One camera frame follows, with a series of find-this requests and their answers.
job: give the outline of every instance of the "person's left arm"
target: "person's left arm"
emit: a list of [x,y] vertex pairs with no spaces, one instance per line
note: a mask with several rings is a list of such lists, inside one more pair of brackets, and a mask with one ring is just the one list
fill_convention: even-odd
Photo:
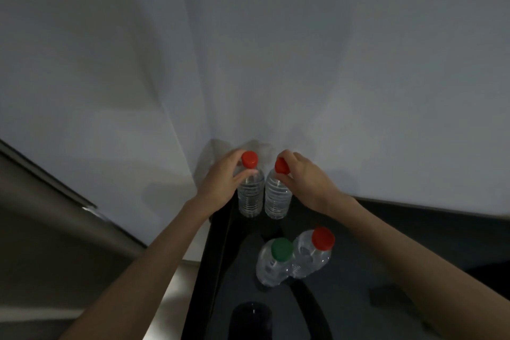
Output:
[[198,229],[230,200],[242,180],[256,173],[246,169],[233,177],[243,152],[230,151],[211,167],[197,195],[60,340],[143,339]]

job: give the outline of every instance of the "hand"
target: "hand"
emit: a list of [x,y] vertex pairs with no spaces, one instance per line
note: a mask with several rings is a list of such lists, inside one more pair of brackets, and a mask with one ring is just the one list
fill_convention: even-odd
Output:
[[233,176],[244,152],[244,149],[234,149],[209,169],[195,197],[207,209],[207,217],[226,205],[242,181],[258,172],[256,169],[245,169]]
[[278,157],[285,159],[292,177],[276,174],[276,178],[283,182],[306,207],[329,215],[330,202],[352,199],[349,195],[343,194],[322,169],[300,153],[286,149]]

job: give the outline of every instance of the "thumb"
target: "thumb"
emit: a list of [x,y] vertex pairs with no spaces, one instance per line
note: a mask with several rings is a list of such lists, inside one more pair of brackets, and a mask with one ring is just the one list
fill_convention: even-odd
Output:
[[291,193],[294,194],[297,192],[297,184],[294,181],[294,179],[291,178],[289,175],[276,174],[274,177],[277,178],[282,183],[284,183],[288,187],[288,189],[290,189]]
[[244,171],[239,172],[234,178],[234,182],[236,186],[241,184],[243,181],[245,181],[250,176],[253,176],[258,173],[257,169],[245,169]]

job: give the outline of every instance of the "black table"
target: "black table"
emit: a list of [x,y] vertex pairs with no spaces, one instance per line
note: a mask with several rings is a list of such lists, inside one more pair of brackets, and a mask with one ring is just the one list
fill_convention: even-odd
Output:
[[[463,269],[510,258],[508,221],[361,203]],[[329,263],[304,280],[290,278],[274,288],[261,285],[255,265],[264,242],[280,236],[292,241],[317,226],[335,234]],[[247,302],[268,307],[275,340],[435,338],[383,267],[348,231],[296,198],[279,221],[264,211],[253,219],[243,217],[237,194],[213,215],[182,339],[227,339],[234,309]]]

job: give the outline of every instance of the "clear plastic bottle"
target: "clear plastic bottle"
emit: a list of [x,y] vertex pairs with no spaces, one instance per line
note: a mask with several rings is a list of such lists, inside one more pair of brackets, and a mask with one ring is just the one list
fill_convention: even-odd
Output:
[[287,186],[279,181],[276,174],[290,174],[289,166],[283,157],[278,157],[274,169],[267,175],[266,180],[266,203],[264,209],[272,219],[282,219],[289,211],[292,193]]
[[266,286],[277,286],[290,276],[294,247],[287,238],[268,241],[260,250],[257,260],[257,278]]
[[[241,162],[247,169],[257,168],[258,156],[254,151],[246,151],[241,156]],[[262,211],[264,203],[264,173],[258,169],[258,174],[248,177],[237,187],[239,212],[247,218],[254,218]]]
[[305,278],[326,265],[331,258],[335,235],[325,227],[302,232],[294,240],[292,277]]

